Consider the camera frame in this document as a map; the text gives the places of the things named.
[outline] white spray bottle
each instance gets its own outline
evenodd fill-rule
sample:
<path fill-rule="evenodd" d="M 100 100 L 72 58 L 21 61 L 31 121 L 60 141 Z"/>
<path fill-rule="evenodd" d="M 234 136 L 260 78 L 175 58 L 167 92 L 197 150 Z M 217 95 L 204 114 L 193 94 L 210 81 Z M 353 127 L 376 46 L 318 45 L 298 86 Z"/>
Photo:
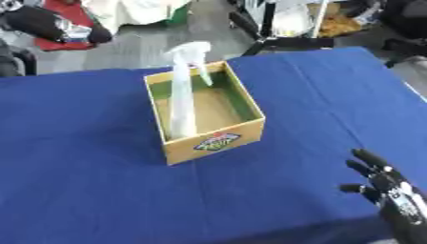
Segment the white spray bottle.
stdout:
<path fill-rule="evenodd" d="M 170 120 L 172 139 L 197 134 L 190 65 L 197 67 L 202 79 L 211 86 L 213 81 L 205 66 L 206 52 L 210 50 L 209 42 L 191 42 L 175 47 L 165 54 L 168 60 L 173 61 Z"/>

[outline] open box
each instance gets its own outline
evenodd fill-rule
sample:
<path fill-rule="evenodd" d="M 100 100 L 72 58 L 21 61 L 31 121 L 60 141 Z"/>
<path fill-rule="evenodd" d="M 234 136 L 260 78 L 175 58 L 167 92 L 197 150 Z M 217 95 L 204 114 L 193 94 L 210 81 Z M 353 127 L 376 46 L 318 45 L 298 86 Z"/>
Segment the open box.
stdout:
<path fill-rule="evenodd" d="M 169 165 L 259 141 L 265 116 L 225 61 L 207 65 L 213 80 L 208 87 L 192 69 L 197 135 L 171 140 L 172 72 L 145 77 L 163 151 Z"/>

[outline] floor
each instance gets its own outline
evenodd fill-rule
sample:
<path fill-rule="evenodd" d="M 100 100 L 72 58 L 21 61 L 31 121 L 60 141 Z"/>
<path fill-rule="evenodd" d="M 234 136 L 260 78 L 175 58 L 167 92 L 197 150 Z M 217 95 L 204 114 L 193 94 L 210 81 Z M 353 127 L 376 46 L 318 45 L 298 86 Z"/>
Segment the floor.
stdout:
<path fill-rule="evenodd" d="M 126 26 L 108 44 L 89 51 L 40 51 L 25 34 L 5 33 L 8 42 L 31 49 L 38 58 L 39 73 L 98 70 L 107 68 L 152 68 L 168 65 L 162 53 L 188 41 L 209 40 L 213 45 L 207 59 L 217 61 L 239 56 L 252 40 L 241 30 L 229 28 L 228 13 L 233 8 L 225 0 L 199 0 L 192 6 L 188 25 L 179 27 Z M 396 35 L 385 28 L 338 38 L 338 47 L 363 46 L 380 59 L 394 54 L 382 51 L 383 41 Z M 394 72 L 427 97 L 427 61 L 417 60 L 397 65 Z"/>

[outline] blue tablecloth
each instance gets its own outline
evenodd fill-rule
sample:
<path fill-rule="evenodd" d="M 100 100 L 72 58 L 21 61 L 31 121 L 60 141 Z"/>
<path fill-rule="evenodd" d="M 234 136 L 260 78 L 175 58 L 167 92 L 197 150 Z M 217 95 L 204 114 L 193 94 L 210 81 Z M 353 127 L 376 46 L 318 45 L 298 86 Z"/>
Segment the blue tablecloth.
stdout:
<path fill-rule="evenodd" d="M 167 167 L 143 85 L 158 70 L 0 80 L 0 243 L 364 243 L 376 208 L 351 148 L 426 190 L 427 106 L 359 48 L 230 61 L 260 142 Z"/>

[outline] box label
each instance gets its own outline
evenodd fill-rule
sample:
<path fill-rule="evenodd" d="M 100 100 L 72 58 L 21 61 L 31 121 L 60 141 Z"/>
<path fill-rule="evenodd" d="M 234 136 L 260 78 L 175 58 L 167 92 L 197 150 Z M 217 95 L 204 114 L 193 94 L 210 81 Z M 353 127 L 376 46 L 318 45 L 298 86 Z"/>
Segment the box label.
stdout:
<path fill-rule="evenodd" d="M 240 138 L 240 135 L 235 133 L 215 133 L 213 137 L 208 138 L 200 145 L 195 146 L 194 149 L 216 152 L 227 147 L 238 138 Z"/>

